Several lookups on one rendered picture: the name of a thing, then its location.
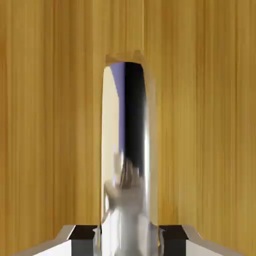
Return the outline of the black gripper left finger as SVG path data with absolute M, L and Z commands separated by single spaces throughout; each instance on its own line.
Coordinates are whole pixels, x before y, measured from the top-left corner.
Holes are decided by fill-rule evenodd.
M 64 225 L 54 239 L 12 256 L 102 256 L 100 238 L 96 225 Z

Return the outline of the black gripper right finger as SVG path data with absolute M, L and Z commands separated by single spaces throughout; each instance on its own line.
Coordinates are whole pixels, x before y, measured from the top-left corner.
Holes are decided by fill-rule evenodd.
M 190 225 L 161 225 L 158 256 L 245 256 L 201 237 Z

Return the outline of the curved shiny metal drawer handle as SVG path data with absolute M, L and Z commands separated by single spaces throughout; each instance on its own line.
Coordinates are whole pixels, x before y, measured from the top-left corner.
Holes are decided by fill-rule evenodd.
M 108 54 L 101 107 L 100 256 L 158 256 L 156 108 L 156 85 L 143 54 Z

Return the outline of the light wood drawer front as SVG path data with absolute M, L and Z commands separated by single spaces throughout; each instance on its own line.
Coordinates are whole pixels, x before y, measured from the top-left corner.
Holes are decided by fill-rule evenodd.
M 256 0 L 0 0 L 0 256 L 99 222 L 118 54 L 156 85 L 159 223 L 256 256 Z

